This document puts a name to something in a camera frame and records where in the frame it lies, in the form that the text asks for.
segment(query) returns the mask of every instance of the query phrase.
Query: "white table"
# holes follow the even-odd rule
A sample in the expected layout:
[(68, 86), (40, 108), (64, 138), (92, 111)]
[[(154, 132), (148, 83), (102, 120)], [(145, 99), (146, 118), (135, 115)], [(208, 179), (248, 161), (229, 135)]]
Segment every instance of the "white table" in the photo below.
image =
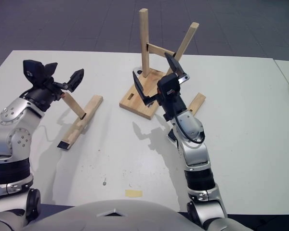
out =
[[(85, 76), (73, 93), (81, 105), (93, 94), (104, 101), (85, 135), (71, 150), (56, 148), (76, 115), (63, 101), (52, 103), (33, 136), (30, 162), (42, 203), (80, 205), (137, 198), (186, 211), (186, 181), (170, 130), (159, 108), (150, 121), (118, 103), (133, 84), (131, 70), (140, 54), (78, 51), (13, 51), (0, 67), (0, 111), (31, 85), (22, 61), (58, 62), (58, 82), (78, 69)], [(151, 67), (167, 70), (165, 58), (150, 57)], [(182, 57), (191, 79), (182, 85), (188, 105), (207, 96), (197, 113), (230, 214), (289, 214), (289, 85), (272, 59)]]

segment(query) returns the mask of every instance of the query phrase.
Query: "wooden post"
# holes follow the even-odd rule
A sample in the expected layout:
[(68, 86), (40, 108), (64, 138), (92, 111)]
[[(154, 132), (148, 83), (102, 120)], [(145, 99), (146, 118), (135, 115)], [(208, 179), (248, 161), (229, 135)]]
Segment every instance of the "wooden post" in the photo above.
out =
[(147, 46), (148, 46), (148, 51), (150, 53), (154, 53), (154, 54), (157, 54), (157, 55), (162, 56), (162, 57), (165, 57), (165, 52), (172, 55), (172, 56), (174, 55), (173, 51), (170, 51), (170, 50), (167, 50), (165, 48), (153, 45), (151, 43), (148, 43)]
[(84, 108), (84, 111), (87, 113), (83, 119), (77, 118), (73, 125), (66, 132), (61, 142), (58, 144), (58, 148), (70, 149), (71, 146), (75, 143), (78, 136), (85, 129), (88, 122), (92, 119), (95, 111), (102, 103), (103, 97), (99, 95), (94, 95), (91, 100), (87, 103)]
[[(188, 47), (190, 41), (192, 40), (192, 38), (193, 38), (193, 36), (194, 36), (194, 34), (195, 34), (198, 26), (199, 26), (199, 24), (198, 24), (198, 23), (195, 23), (195, 22), (193, 22), (193, 23), (190, 25), (190, 27), (189, 27), (189, 29), (188, 29), (188, 31), (187, 31), (184, 39), (183, 39), (183, 41), (182, 41), (182, 43), (181, 43), (178, 51), (177, 51), (176, 54), (175, 54), (175, 57), (174, 57), (174, 58), (175, 58), (177, 61), (179, 61), (179, 60), (181, 59), (181, 57), (182, 57), (182, 55), (184, 54), (186, 48)], [(169, 68), (168, 71), (167, 71), (167, 73), (166, 73), (166, 75), (169, 75), (171, 72), (172, 72), (172, 70), (171, 70), (171, 68)]]
[(147, 50), (147, 44), (149, 43), (149, 16), (148, 9), (143, 8), (139, 11), (140, 21), (140, 42), (141, 42), (141, 59), (143, 65), (143, 76), (146, 77), (149, 74), (149, 51)]
[(79, 106), (79, 104), (68, 92), (64, 92), (61, 97), (64, 102), (66, 102), (66, 104), (78, 115), (80, 119), (84, 118), (84, 116), (86, 115), (85, 111)]

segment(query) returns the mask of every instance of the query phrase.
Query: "robotic hand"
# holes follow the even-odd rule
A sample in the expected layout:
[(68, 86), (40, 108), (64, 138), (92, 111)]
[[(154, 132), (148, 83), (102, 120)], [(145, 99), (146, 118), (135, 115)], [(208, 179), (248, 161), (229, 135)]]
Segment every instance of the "robotic hand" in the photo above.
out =
[(62, 90), (73, 92), (82, 81), (84, 70), (76, 71), (68, 83), (54, 82), (58, 63), (43, 65), (24, 60), (24, 74), (32, 83), (0, 113), (0, 226), (20, 229), (40, 214), (40, 192), (30, 188), (30, 145), (32, 134)]

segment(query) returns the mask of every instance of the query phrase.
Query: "yellow tape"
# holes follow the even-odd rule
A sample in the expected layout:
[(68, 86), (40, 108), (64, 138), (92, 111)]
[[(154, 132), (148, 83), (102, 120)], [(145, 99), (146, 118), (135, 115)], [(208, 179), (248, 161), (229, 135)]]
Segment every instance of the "yellow tape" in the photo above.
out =
[(143, 191), (126, 189), (125, 190), (125, 196), (128, 196), (128, 197), (142, 197), (143, 196)]

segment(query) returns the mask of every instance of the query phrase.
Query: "wooden block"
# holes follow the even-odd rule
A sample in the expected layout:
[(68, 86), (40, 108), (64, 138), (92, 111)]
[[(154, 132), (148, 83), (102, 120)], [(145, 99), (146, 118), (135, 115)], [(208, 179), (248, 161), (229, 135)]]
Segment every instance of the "wooden block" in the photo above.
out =
[[(144, 77), (141, 73), (139, 81), (144, 88), (144, 94), (148, 96), (155, 95), (157, 93), (157, 83), (163, 76), (165, 76), (164, 72), (151, 68), (147, 77)], [(147, 119), (152, 119), (158, 108), (158, 103), (156, 101), (150, 107), (145, 106), (134, 85), (132, 85), (129, 91), (124, 95), (119, 105), (120, 107)]]
[(100, 95), (94, 95), (91, 100), (87, 103), (84, 108), (86, 115), (83, 119), (77, 118), (70, 129), (66, 132), (61, 142), (58, 144), (59, 148), (70, 149), (75, 143), (78, 136), (81, 134), (83, 129), (86, 127), (88, 122), (93, 117), (95, 111), (102, 103), (103, 97)]
[(85, 111), (79, 106), (79, 104), (68, 92), (64, 92), (61, 97), (63, 101), (66, 102), (66, 104), (78, 115), (80, 119), (84, 118), (84, 116), (86, 115)]
[(148, 51), (150, 53), (154, 53), (154, 54), (157, 54), (157, 55), (162, 56), (162, 57), (165, 57), (165, 52), (172, 55), (172, 56), (175, 54), (175, 52), (173, 52), (173, 51), (170, 51), (170, 50), (167, 50), (165, 48), (153, 45), (151, 43), (148, 43)]
[[(177, 51), (176, 54), (175, 54), (175, 57), (174, 57), (174, 58), (175, 58), (177, 61), (179, 61), (179, 60), (181, 59), (181, 57), (182, 57), (182, 55), (184, 54), (186, 48), (188, 47), (190, 41), (192, 40), (192, 38), (193, 38), (193, 36), (194, 36), (194, 34), (195, 34), (198, 26), (199, 26), (199, 24), (198, 24), (198, 23), (195, 23), (195, 22), (193, 22), (193, 23), (190, 25), (190, 27), (189, 27), (187, 33), (185, 34), (185, 37), (184, 37), (184, 39), (183, 39), (183, 41), (182, 41), (182, 43), (181, 43), (178, 51)], [(172, 72), (172, 70), (169, 68), (166, 75), (169, 75), (171, 72)]]
[(193, 116), (196, 114), (198, 109), (201, 107), (201, 105), (203, 104), (205, 99), (206, 99), (206, 97), (203, 94), (198, 93), (196, 95), (196, 97), (193, 99), (193, 101), (190, 103), (190, 105), (188, 106), (188, 109), (191, 111)]
[(146, 48), (149, 43), (149, 17), (148, 9), (143, 8), (139, 11), (139, 23), (140, 23), (140, 43), (141, 43), (141, 59), (143, 76), (146, 77), (149, 74), (149, 51)]

